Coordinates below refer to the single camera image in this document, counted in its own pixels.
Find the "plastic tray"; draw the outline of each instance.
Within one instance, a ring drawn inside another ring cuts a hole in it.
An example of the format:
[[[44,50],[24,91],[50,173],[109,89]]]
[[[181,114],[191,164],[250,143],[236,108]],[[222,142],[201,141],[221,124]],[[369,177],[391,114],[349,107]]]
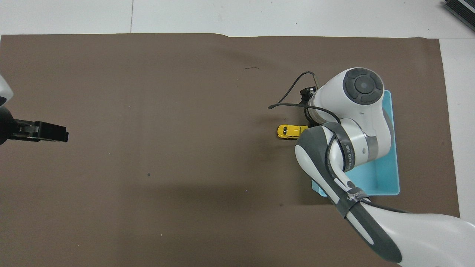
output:
[[[394,127],[391,92],[384,91],[383,109],[388,113]],[[346,175],[354,184],[370,196],[394,196],[399,194],[398,158],[396,138],[392,141],[389,153],[377,160],[357,166]],[[312,189],[326,197],[325,192],[312,181]]]

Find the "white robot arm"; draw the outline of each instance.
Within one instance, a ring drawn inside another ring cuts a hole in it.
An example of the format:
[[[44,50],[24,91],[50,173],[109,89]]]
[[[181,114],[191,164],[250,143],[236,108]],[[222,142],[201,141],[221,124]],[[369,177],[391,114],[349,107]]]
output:
[[[13,92],[7,81],[0,75],[0,106],[3,106],[6,102],[13,97]]]
[[[45,122],[15,120],[3,106],[12,97],[10,86],[0,75],[0,145],[8,139],[67,142],[69,133],[66,132],[66,127]]]
[[[475,266],[475,226],[440,214],[412,214],[373,204],[345,174],[386,155],[393,131],[382,109],[384,85],[365,68],[347,69],[316,91],[309,114],[322,125],[302,132],[295,146],[302,169],[339,213],[383,259],[404,267]]]

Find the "white tile floor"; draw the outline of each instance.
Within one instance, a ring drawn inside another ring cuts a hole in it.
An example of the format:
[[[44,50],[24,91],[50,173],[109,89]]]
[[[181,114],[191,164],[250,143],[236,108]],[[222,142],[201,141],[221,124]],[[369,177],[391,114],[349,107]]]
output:
[[[461,217],[475,223],[475,32],[441,0],[0,0],[0,34],[439,38]]]

